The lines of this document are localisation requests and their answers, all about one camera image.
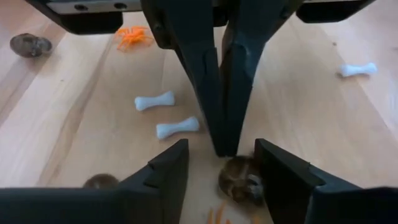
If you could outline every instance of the wooden floor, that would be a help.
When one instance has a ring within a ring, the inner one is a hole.
[[[291,18],[268,43],[248,106],[239,153],[256,138],[362,187],[398,186],[398,2],[374,4],[337,24]],[[22,16],[16,18],[15,12]],[[141,13],[125,26],[146,25]],[[49,57],[14,55],[9,39],[49,38]],[[220,46],[222,29],[215,30]],[[205,223],[222,201],[213,151],[193,89],[175,53],[151,45],[116,50],[112,35],[66,33],[22,0],[0,3],[0,186],[78,187],[94,174],[123,179],[180,138],[190,143],[190,178],[181,223]],[[341,79],[342,63],[375,62],[375,77]],[[136,96],[175,92],[177,105],[134,109]],[[189,116],[198,133],[155,136],[157,123]],[[272,223],[267,211],[264,223]],[[233,206],[233,223],[249,218]]]

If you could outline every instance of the black plastic structure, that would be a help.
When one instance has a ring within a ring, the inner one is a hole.
[[[181,139],[114,190],[1,189],[1,224],[178,224],[188,178]]]
[[[264,139],[254,158],[275,224],[398,223],[398,189],[362,189]]]
[[[122,12],[57,14],[47,6],[49,2],[78,2],[85,7],[84,2],[92,0],[26,1],[76,34],[113,33],[123,23]],[[341,21],[373,1],[141,0],[141,8],[158,46],[178,55],[195,89],[215,151],[224,157],[236,155],[259,59],[281,25],[294,12],[304,22]],[[218,68],[213,27],[226,24],[223,61]]]

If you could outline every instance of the white bone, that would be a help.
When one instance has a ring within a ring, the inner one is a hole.
[[[136,97],[134,102],[136,104],[136,109],[138,111],[143,111],[153,106],[160,106],[160,105],[173,106],[175,100],[173,92],[168,91],[167,93],[155,97],[138,96]]]
[[[198,131],[199,122],[196,117],[192,116],[175,124],[158,124],[156,125],[156,135],[158,139],[165,139],[170,135],[181,131]]]
[[[368,74],[374,75],[377,73],[377,66],[374,63],[369,63],[363,66],[357,65],[342,65],[341,76],[350,77],[352,75]]]

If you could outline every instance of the orange toy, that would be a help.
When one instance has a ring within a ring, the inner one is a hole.
[[[139,42],[145,42],[148,45],[151,44],[153,42],[153,38],[145,35],[145,30],[147,29],[148,28],[142,26],[133,26],[131,27],[131,29],[120,28],[115,33],[115,38],[117,37],[122,38],[122,41],[118,45],[118,50],[122,51],[127,50],[128,47]]]

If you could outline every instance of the light wooden surface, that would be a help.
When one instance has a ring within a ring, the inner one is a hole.
[[[13,11],[22,17],[15,18]],[[268,43],[257,71],[239,153],[256,138],[362,187],[398,185],[398,2],[377,1],[337,24],[291,18]],[[141,13],[125,26],[146,25]],[[8,41],[48,37],[50,57],[19,58]],[[215,29],[220,46],[223,29]],[[116,50],[112,35],[65,33],[23,1],[0,3],[0,186],[78,187],[94,174],[123,179],[180,138],[190,143],[181,223],[205,223],[220,205],[215,156],[191,84],[175,53],[151,45]],[[378,76],[341,79],[342,63],[376,62]],[[134,109],[136,96],[175,92],[177,105]],[[157,123],[195,115],[197,133],[155,136]],[[263,223],[272,223],[262,212]],[[234,206],[225,217],[249,223]]]

